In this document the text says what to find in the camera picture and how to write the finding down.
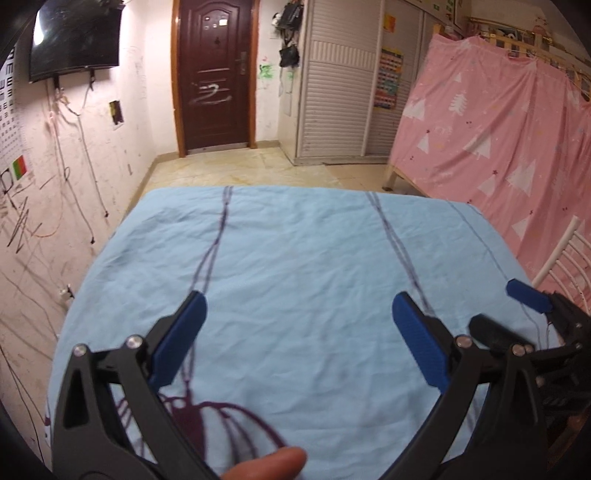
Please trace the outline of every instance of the wooden door frame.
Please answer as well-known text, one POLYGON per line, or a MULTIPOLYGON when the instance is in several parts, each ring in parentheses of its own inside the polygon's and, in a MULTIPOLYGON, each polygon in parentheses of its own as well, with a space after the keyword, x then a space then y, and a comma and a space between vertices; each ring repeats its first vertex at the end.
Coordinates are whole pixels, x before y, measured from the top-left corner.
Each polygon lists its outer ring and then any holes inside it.
MULTIPOLYGON (((187 144, 185 142, 184 124, 183 124, 183 103, 180 95, 180 36, 181 36, 181 1, 173 0, 173 20, 171 32, 171 73, 173 85, 173 108, 174 123, 177 131, 178 155, 181 158, 187 156, 187 144)), ((259 12, 261 9, 261 0, 252 0, 251 9, 251 43, 250 43, 250 65, 249 65, 249 85, 248 85, 248 146, 256 148, 256 78, 258 74, 257 57, 259 43, 259 12)))

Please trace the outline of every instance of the silver bolt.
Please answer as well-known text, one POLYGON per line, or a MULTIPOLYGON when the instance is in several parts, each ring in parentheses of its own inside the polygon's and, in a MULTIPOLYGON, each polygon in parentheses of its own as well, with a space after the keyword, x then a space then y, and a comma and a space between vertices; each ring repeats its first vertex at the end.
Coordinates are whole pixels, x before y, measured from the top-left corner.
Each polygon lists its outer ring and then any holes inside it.
POLYGON ((83 343, 80 343, 79 345, 76 345, 74 347, 73 353, 74 353, 74 356, 81 357, 81 356, 85 356, 87 351, 88 351, 88 347, 86 345, 84 345, 83 343))
POLYGON ((513 355, 515 356, 524 356, 525 355, 525 348, 523 345, 513 345, 513 347, 511 348, 511 351, 513 352, 513 355))
POLYGON ((456 345, 460 348, 470 348, 474 342, 468 335, 460 335, 456 338, 456 345))
POLYGON ((144 343, 144 339, 139 335, 132 335, 125 341, 127 348, 131 348, 132 350, 141 347, 142 343, 144 343))

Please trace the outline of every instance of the light blue fabric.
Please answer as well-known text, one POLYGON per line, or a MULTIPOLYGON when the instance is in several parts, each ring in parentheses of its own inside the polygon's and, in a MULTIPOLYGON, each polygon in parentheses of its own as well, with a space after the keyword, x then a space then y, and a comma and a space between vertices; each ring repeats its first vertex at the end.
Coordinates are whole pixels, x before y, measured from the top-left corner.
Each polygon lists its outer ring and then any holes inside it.
MULTIPOLYGON (((52 413, 75 344, 117 347, 181 305, 217 236, 222 191, 156 190, 119 227, 67 316, 48 393, 52 413)), ((546 347, 545 318, 527 310, 528 318, 505 294, 507 280, 527 280, 523 270, 476 209, 378 197, 452 334, 466 333, 470 318, 485 313, 546 347)), ((197 339, 194 403, 234 403, 262 417, 289 445, 307 449, 306 480, 379 478, 439 394, 392 321, 392 299, 404 290, 418 302, 365 193, 235 188, 197 339)), ((177 378, 164 392, 182 396, 183 383, 177 378)), ((483 395, 452 455, 466 444, 483 395)), ((234 416, 259 454, 272 450, 254 422, 234 416)), ((228 436, 217 413, 204 420, 207 460, 223 472, 232 464, 228 436)), ((138 440, 136 429, 129 432, 138 440)))

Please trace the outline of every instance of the blue rubber tip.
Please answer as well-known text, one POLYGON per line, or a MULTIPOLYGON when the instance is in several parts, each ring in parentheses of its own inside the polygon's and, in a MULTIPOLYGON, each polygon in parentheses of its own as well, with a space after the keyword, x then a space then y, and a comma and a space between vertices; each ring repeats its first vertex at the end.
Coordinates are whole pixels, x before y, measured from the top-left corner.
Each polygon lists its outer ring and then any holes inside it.
POLYGON ((507 284, 507 295, 528 306, 538 313, 550 313, 554 308, 550 298, 545 293, 530 287, 522 281, 513 279, 507 284))
POLYGON ((415 308, 403 294, 398 294, 392 303, 392 317, 427 384, 437 387, 443 395, 450 383, 448 358, 415 308))
POLYGON ((152 355, 148 384, 154 391, 170 385, 207 318, 207 300, 195 292, 152 355))

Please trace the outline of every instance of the hand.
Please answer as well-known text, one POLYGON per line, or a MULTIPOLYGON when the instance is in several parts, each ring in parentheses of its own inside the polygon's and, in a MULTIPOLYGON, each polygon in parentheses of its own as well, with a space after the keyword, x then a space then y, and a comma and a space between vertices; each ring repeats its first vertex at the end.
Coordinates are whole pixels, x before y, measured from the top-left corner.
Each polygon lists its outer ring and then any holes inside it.
POLYGON ((308 460, 301 448, 283 448, 269 456, 241 463, 222 480, 296 480, 308 460))

